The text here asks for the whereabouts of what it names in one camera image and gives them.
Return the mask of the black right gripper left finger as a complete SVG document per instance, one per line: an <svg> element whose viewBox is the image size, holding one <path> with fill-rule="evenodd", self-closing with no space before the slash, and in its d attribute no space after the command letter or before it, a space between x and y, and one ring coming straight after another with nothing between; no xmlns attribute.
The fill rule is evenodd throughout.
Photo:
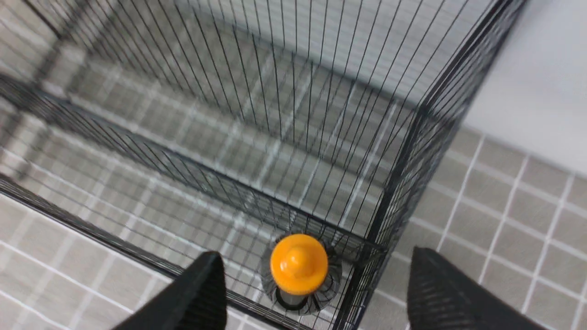
<svg viewBox="0 0 587 330"><path fill-rule="evenodd" d="M224 330L228 322L222 255L202 253L116 330Z"/></svg>

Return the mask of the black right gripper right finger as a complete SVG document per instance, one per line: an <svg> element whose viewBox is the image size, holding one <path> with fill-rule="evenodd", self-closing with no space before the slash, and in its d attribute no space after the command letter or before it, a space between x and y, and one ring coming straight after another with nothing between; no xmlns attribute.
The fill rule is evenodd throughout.
<svg viewBox="0 0 587 330"><path fill-rule="evenodd" d="M407 315L413 330L543 330L427 247L413 248Z"/></svg>

